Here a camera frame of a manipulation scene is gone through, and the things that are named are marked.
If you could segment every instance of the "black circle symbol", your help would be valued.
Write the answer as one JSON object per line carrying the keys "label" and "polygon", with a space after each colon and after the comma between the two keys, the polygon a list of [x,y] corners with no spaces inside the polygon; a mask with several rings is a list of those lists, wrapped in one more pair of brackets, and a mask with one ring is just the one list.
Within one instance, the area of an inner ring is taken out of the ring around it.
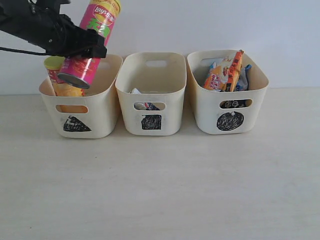
{"label": "black circle symbol", "polygon": [[233,111],[221,115],[216,122],[216,127],[221,131],[231,131],[244,123],[245,117],[242,113]]}

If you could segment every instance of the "orange snack package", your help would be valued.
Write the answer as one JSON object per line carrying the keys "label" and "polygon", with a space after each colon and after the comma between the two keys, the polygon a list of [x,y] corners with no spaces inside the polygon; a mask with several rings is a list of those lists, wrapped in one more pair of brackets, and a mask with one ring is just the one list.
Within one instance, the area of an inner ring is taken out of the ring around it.
{"label": "orange snack package", "polygon": [[239,79],[243,54],[242,50],[234,52],[216,68],[211,68],[203,87],[216,92],[233,92]]}

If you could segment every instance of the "robotic arm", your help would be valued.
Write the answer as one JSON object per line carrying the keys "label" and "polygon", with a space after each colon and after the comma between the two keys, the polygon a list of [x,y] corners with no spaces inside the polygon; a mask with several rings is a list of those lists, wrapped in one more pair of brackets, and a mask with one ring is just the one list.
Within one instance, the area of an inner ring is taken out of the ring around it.
{"label": "robotic arm", "polygon": [[0,31],[39,46],[45,52],[0,47],[2,51],[32,55],[105,58],[105,39],[95,30],[75,26],[60,14],[61,4],[70,0],[0,0]]}

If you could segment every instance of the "lay's logo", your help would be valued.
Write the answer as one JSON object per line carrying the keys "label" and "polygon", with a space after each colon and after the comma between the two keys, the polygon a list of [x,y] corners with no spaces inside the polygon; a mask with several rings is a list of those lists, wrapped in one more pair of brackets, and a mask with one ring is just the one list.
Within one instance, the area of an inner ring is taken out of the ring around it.
{"label": "lay's logo", "polygon": [[96,19],[104,25],[110,26],[114,23],[115,17],[104,6],[97,5],[93,10]]}

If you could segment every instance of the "white table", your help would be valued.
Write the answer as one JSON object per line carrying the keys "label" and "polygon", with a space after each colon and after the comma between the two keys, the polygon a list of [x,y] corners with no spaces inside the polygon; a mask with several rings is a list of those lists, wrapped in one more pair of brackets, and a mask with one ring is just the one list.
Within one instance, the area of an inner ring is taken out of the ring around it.
{"label": "white table", "polygon": [[318,240],[320,88],[269,89],[254,129],[60,137],[39,95],[0,97],[2,240]]}

